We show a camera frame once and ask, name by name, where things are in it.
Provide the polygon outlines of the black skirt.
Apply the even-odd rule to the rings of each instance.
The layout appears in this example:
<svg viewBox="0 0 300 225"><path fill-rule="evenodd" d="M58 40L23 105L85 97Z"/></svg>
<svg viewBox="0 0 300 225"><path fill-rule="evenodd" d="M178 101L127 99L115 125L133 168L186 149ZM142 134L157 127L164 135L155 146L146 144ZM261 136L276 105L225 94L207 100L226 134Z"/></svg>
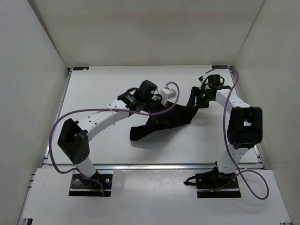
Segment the black skirt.
<svg viewBox="0 0 300 225"><path fill-rule="evenodd" d="M129 139L138 141L156 131L190 124L197 112L198 108L196 106L176 105L167 113L149 117L144 125L131 127Z"/></svg>

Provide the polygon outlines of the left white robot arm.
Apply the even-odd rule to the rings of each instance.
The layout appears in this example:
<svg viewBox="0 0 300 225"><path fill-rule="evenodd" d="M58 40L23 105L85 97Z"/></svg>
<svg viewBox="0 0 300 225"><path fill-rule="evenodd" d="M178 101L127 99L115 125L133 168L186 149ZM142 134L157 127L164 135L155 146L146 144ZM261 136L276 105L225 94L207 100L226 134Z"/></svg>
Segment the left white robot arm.
<svg viewBox="0 0 300 225"><path fill-rule="evenodd" d="M132 114L156 116L170 111L174 105L167 107L168 100L178 99L179 94L178 88L170 88L167 84L158 91L157 85L144 80L140 87L128 89L106 108L90 109L92 114L80 120L67 119L63 123L57 144L82 174L83 183L92 187L98 182L98 175L89 158L89 142L109 126Z"/></svg>

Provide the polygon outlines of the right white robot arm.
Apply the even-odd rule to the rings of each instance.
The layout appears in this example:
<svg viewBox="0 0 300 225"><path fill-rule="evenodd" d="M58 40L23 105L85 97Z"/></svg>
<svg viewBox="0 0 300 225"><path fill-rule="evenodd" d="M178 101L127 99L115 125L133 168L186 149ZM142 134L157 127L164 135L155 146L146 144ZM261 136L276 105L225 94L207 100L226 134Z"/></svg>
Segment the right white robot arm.
<svg viewBox="0 0 300 225"><path fill-rule="evenodd" d="M254 107L233 94L232 88L224 85L220 75L199 78L200 87L192 87L187 106L208 108L215 101L224 107L223 134L226 151L215 163L216 172L210 176L210 183L222 187L227 178L233 176L236 165L245 153L260 143L263 138L263 113L260 107Z"/></svg>

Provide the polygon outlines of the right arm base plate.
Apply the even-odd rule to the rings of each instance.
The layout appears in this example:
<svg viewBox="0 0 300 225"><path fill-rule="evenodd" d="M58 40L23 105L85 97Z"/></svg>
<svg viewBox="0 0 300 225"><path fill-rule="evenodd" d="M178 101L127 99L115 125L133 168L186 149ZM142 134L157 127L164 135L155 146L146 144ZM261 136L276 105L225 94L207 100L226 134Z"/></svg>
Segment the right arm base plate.
<svg viewBox="0 0 300 225"><path fill-rule="evenodd" d="M235 173L220 173L217 168L211 171L196 173L187 178L186 186L195 186L197 198L241 198L240 188Z"/></svg>

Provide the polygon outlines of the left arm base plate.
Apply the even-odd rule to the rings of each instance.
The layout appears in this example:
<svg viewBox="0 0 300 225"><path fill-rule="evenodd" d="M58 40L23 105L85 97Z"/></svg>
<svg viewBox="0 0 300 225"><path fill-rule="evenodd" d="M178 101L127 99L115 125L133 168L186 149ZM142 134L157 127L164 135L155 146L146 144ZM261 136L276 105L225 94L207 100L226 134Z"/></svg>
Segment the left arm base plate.
<svg viewBox="0 0 300 225"><path fill-rule="evenodd" d="M95 181L83 178L79 173L73 173L69 186L69 196L110 197L113 182L112 170L98 170L97 176L102 187Z"/></svg>

